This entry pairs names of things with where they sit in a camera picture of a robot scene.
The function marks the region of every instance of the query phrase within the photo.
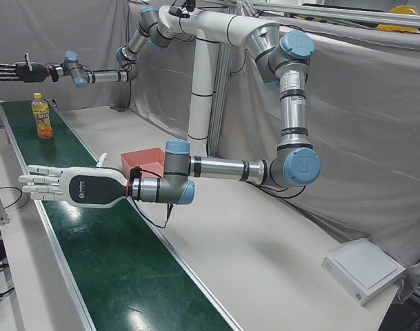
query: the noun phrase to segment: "red box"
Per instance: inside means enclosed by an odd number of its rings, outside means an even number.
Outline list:
[[[163,165],[165,163],[166,154],[161,148],[149,148],[147,150],[137,150],[136,152],[122,153],[122,171],[127,176],[130,176],[130,169],[134,167],[141,167],[144,170],[152,171],[159,176],[163,175]],[[142,172],[144,177],[157,177],[149,172]]]

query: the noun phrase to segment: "orange juice bottle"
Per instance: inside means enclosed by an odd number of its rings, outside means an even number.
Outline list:
[[[53,129],[50,125],[49,105],[46,100],[42,99],[41,93],[34,93],[32,101],[33,115],[37,122],[37,134],[42,139],[53,137]]]

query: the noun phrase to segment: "gray backdrop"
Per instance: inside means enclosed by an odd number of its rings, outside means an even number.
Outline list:
[[[420,260],[420,35],[278,20],[315,32],[310,35],[316,45],[307,111],[322,172],[291,204],[340,241],[371,237],[403,265],[416,264]],[[132,105],[138,114],[183,138],[192,46],[174,42],[161,54],[146,46],[133,91]],[[242,50],[232,53],[231,71],[241,67],[243,57]],[[253,61],[247,59],[245,68],[230,77],[218,155],[273,159],[280,132],[278,100],[278,92],[264,88]]]
[[[116,50],[125,44],[128,4],[125,0],[0,0],[0,63],[61,63],[67,50],[92,70],[117,69]],[[70,77],[58,83],[0,82],[0,99],[33,99],[41,92],[62,110],[126,105],[128,84],[103,83],[76,88]]]
[[[25,51],[34,61],[59,62],[66,50],[76,50],[93,70],[117,68],[114,54],[125,43],[126,6],[123,0],[0,1],[0,62],[20,61]],[[131,4],[132,31],[142,6]],[[313,32],[317,48],[307,110],[310,139],[323,168],[319,179],[290,201],[292,207],[340,241],[370,237],[404,266],[418,263],[420,35],[279,20]],[[244,51],[234,50],[231,71],[241,67],[243,57]],[[132,109],[181,138],[188,125],[193,59],[194,42],[174,41],[164,52],[145,45],[132,83]],[[80,90],[69,78],[0,83],[0,99],[30,99],[39,91],[62,109],[123,105],[128,85]],[[278,100],[247,59],[244,69],[230,77],[218,155],[273,159],[280,131]]]

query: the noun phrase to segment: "green conveyor belt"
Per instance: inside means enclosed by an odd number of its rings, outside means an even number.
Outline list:
[[[52,139],[37,137],[30,101],[2,108],[26,164],[95,165],[52,105]],[[127,201],[108,210],[44,208],[98,330],[231,330]]]

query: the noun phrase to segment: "white table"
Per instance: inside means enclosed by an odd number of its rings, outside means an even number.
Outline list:
[[[121,167],[122,152],[164,148],[171,138],[130,111],[63,114],[95,154],[108,152],[111,167]],[[0,185],[18,185],[20,172],[0,137]],[[394,286],[360,307],[321,269],[338,243],[317,225],[246,183],[194,180],[193,203],[176,206],[162,233],[245,331],[378,330]],[[164,205],[140,206],[165,221]],[[10,216],[2,233],[26,329],[80,330],[34,205]]]

